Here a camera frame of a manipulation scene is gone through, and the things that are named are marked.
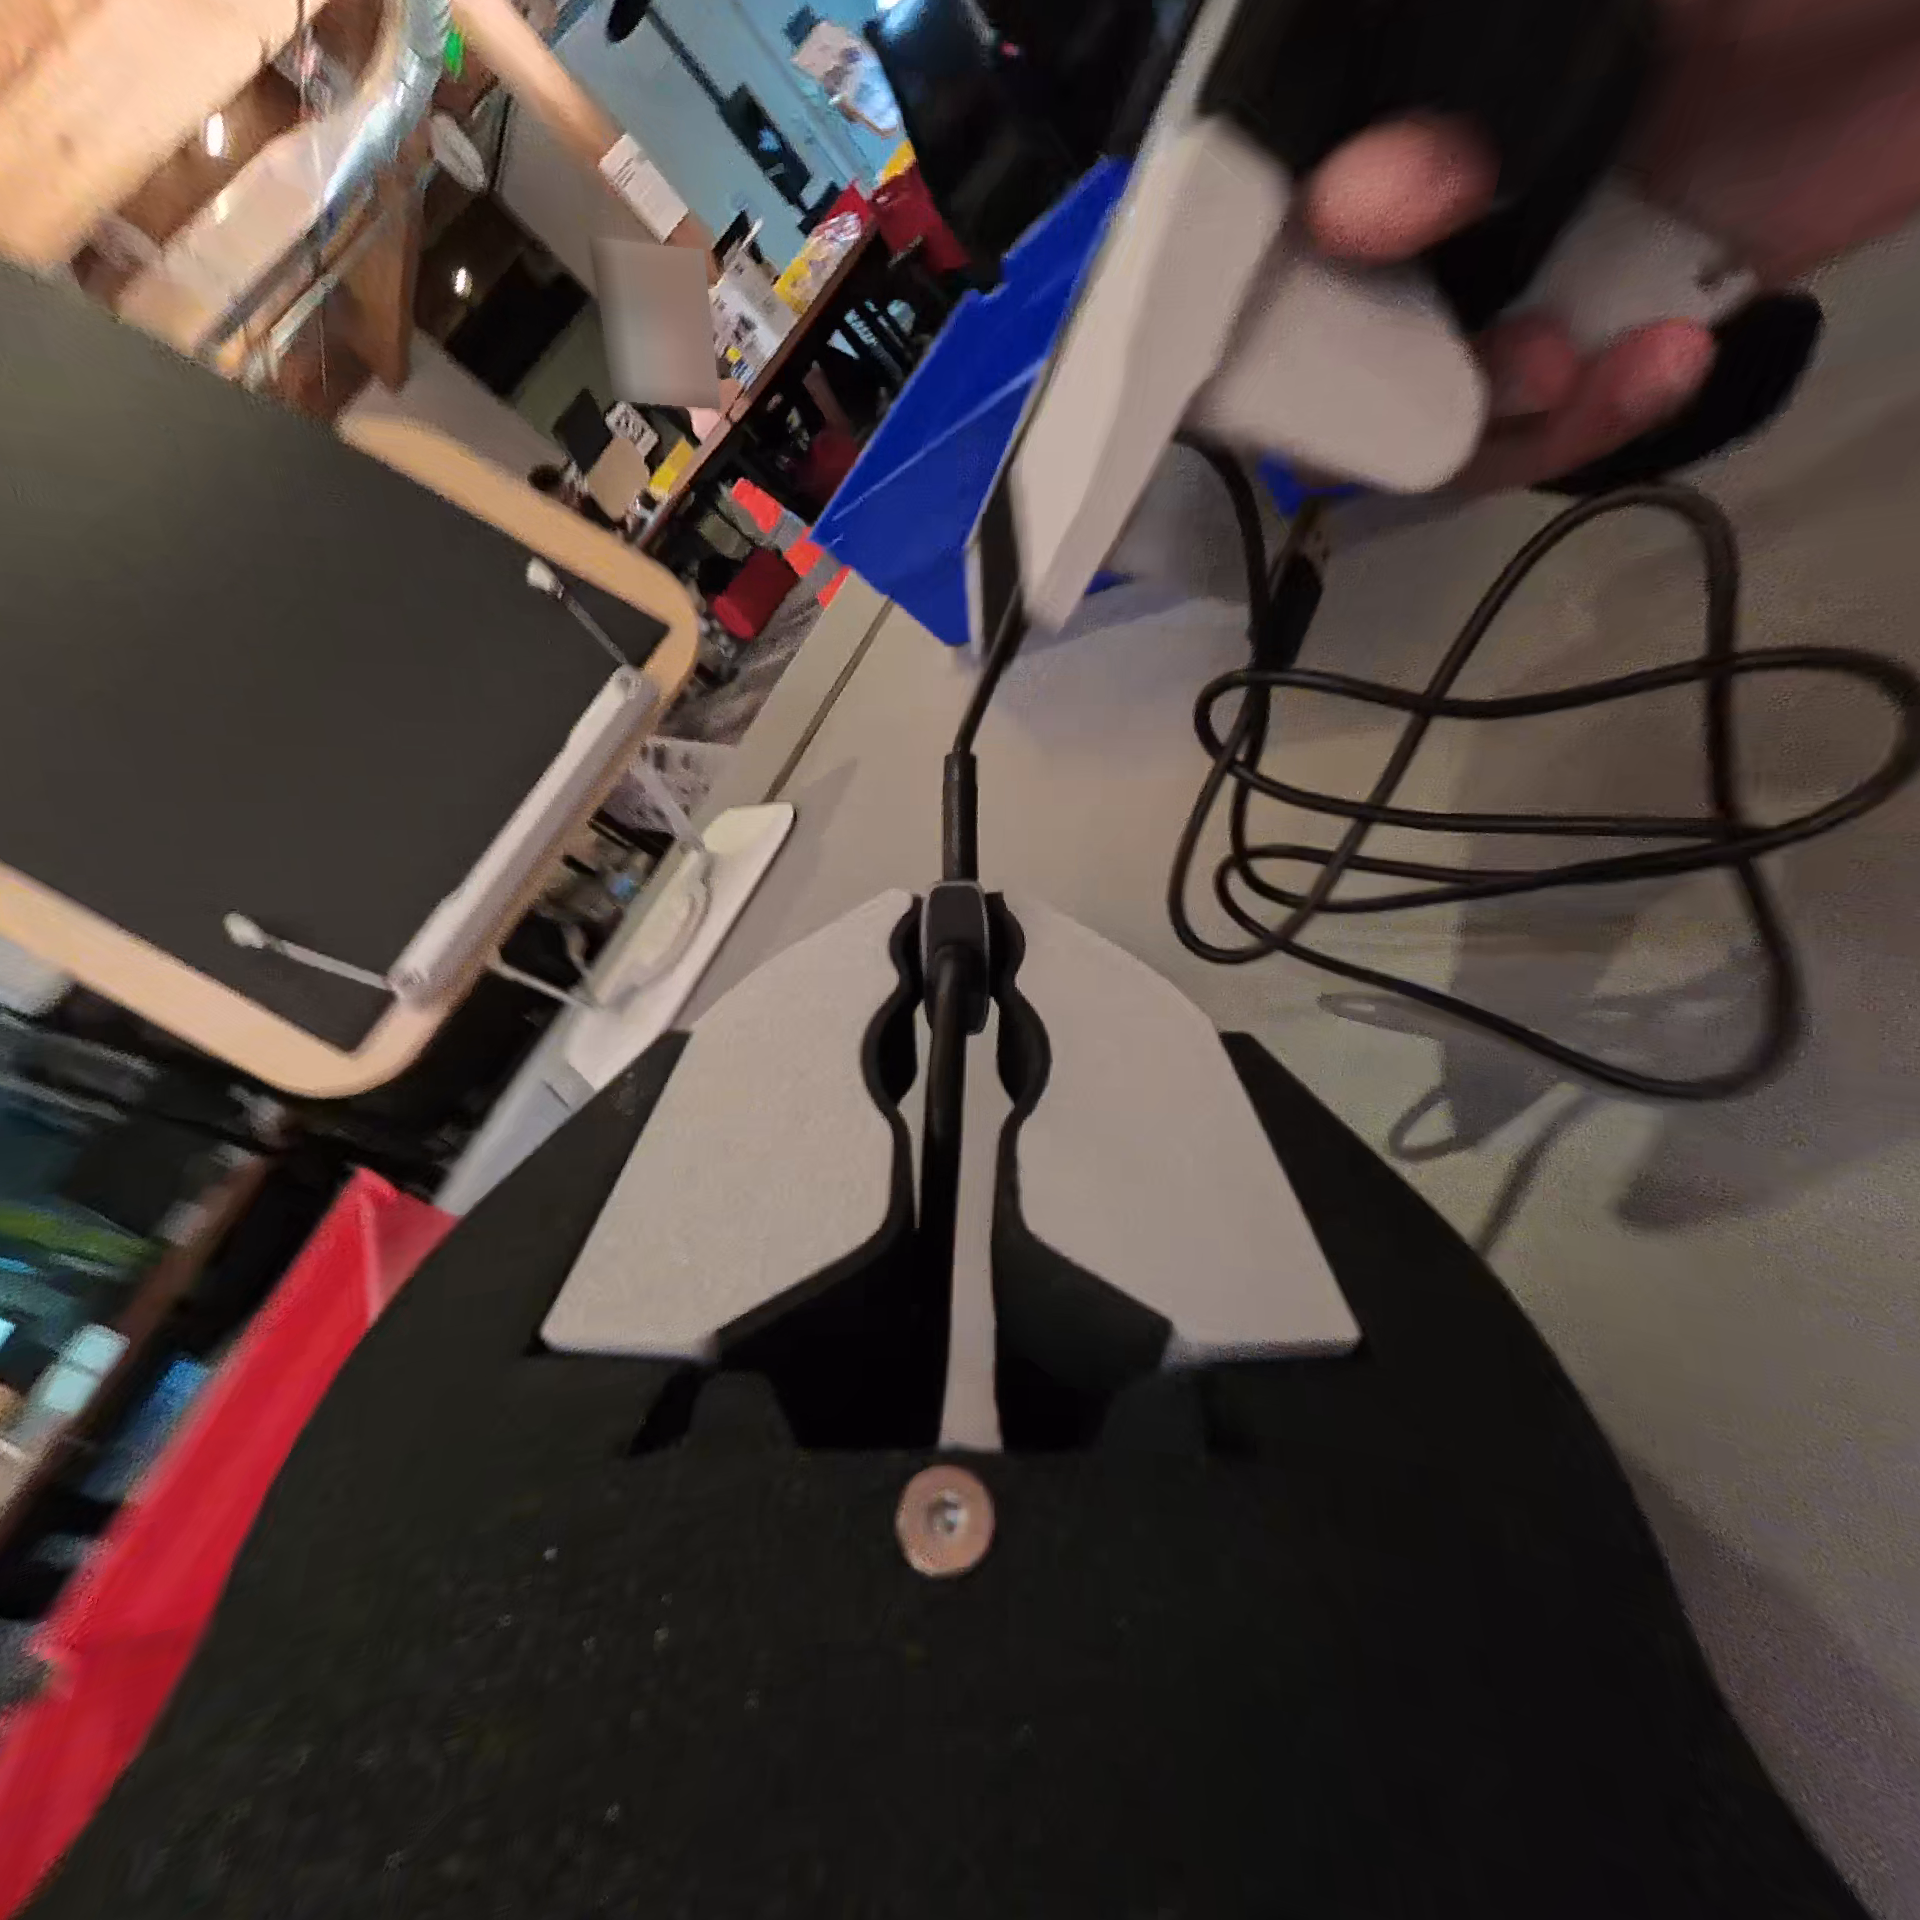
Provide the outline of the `person's right hand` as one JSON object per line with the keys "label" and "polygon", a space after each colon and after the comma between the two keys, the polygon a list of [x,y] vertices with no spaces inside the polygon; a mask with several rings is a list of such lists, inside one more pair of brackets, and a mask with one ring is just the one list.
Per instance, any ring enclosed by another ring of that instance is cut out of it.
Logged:
{"label": "person's right hand", "polygon": [[[1915,1],[1662,3],[1662,65],[1627,168],[1647,202],[1726,241],[1765,285],[1816,274],[1916,217]],[[1359,131],[1303,188],[1313,243],[1369,268],[1477,227],[1505,185],[1484,128],[1421,111]],[[1542,488],[1676,417],[1717,361],[1671,317],[1585,351],[1556,317],[1503,317],[1477,344],[1490,413],[1457,484]]]}

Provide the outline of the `orange traffic cone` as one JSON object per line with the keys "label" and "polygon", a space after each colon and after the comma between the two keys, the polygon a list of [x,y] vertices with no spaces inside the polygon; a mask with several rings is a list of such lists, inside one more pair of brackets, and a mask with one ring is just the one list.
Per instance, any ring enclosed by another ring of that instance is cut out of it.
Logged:
{"label": "orange traffic cone", "polygon": [[810,524],[757,481],[735,480],[719,505],[748,539],[747,557],[735,564],[729,584],[710,600],[729,638],[759,639],[796,592],[828,607],[851,577],[851,568],[814,539]]}

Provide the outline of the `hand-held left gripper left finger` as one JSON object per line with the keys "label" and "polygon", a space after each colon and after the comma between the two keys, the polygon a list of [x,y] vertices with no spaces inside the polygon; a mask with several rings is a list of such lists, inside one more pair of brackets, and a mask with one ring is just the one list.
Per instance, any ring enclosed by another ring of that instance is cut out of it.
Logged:
{"label": "hand-held left gripper left finger", "polygon": [[562,1356],[757,1369],[789,1406],[843,1377],[918,1402],[918,900],[883,891],[783,947],[694,1025],[569,1269]]}

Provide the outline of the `wooden background table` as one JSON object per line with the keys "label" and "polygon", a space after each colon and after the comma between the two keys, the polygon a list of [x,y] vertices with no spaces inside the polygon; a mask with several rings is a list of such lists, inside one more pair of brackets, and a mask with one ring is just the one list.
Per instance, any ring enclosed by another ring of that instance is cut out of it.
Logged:
{"label": "wooden background table", "polygon": [[851,470],[838,453],[856,447],[901,393],[917,349],[892,315],[897,259],[884,236],[851,214],[820,234],[845,245],[801,256],[801,266],[820,268],[801,305],[789,301],[785,280],[765,296],[754,277],[733,272],[717,285],[723,322],[747,325],[730,345],[737,368],[723,382],[717,425],[691,451],[672,451],[667,478],[648,484],[643,547],[663,541],[702,491],[739,478],[814,519]]}

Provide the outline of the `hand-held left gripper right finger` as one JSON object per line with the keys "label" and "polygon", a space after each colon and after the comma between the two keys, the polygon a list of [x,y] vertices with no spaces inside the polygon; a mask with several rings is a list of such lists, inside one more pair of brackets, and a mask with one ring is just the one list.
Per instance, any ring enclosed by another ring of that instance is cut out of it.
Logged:
{"label": "hand-held left gripper right finger", "polygon": [[1356,1311],[1203,1007],[1038,900],[999,900],[996,956],[999,1403],[1351,1353]]}

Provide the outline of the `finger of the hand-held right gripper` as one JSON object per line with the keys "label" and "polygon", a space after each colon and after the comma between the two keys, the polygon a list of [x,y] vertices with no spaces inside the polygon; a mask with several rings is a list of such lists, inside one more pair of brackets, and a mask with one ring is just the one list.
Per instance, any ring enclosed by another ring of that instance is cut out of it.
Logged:
{"label": "finger of the hand-held right gripper", "polygon": [[1059,629],[1123,537],[1279,249],[1288,200],[1287,169],[1222,115],[1145,146],[1012,451],[1028,629]]}
{"label": "finger of the hand-held right gripper", "polygon": [[1453,481],[1487,419],[1477,351],[1423,268],[1301,241],[1273,248],[1194,399],[1217,443],[1396,495]]}

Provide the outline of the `grey desk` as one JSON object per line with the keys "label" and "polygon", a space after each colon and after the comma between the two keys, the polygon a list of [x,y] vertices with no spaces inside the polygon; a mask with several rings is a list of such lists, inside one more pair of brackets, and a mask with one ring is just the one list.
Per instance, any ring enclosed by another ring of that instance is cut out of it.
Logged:
{"label": "grey desk", "polygon": [[[1816,280],[1829,330],[1789,413],[1698,478],[1741,529],[1743,638],[1916,668],[1916,222]],[[1351,505],[1305,661],[1417,686],[1553,512],[1532,493]],[[1469,663],[1544,692],[1698,643],[1692,546],[1609,517],[1530,575]],[[1167,880],[1206,755],[1204,681],[1238,603],[1116,588],[1002,687],[981,743],[990,886],[1032,893],[1244,1029],[1477,1246],[1549,1336],[1637,1482],[1749,1736],[1883,1915],[1916,1915],[1916,784],[1769,861],[1806,1034],[1760,1091],[1641,1103],[1426,1007],[1288,959],[1197,961]],[[702,813],[796,826],[686,1007],[889,886],[922,886],[938,760],[973,657],[848,581],[779,680],[743,673]],[[1402,799],[1692,813],[1680,692],[1593,715],[1438,725]],[[1725,875],[1318,922],[1321,943],[1564,1043],[1725,1067],[1760,964]]]}

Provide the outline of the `blue plastic bin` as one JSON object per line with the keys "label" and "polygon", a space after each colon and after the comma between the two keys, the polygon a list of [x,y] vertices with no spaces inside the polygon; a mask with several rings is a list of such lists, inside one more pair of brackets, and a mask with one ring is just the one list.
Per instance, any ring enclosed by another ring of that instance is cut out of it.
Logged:
{"label": "blue plastic bin", "polygon": [[[814,526],[819,543],[949,648],[970,645],[966,543],[1123,198],[1101,160],[953,307]],[[1167,450],[1067,636],[1184,603],[1244,603],[1233,504],[1199,451]]]}

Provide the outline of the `red plastic bin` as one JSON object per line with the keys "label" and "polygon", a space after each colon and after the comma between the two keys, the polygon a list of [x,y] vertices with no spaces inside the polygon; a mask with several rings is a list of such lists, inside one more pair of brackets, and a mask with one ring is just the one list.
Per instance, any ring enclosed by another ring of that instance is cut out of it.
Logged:
{"label": "red plastic bin", "polygon": [[359,1169],[55,1603],[33,1643],[53,1671],[5,1707],[5,1915],[25,1912],[140,1753],[303,1430],[455,1225]]}

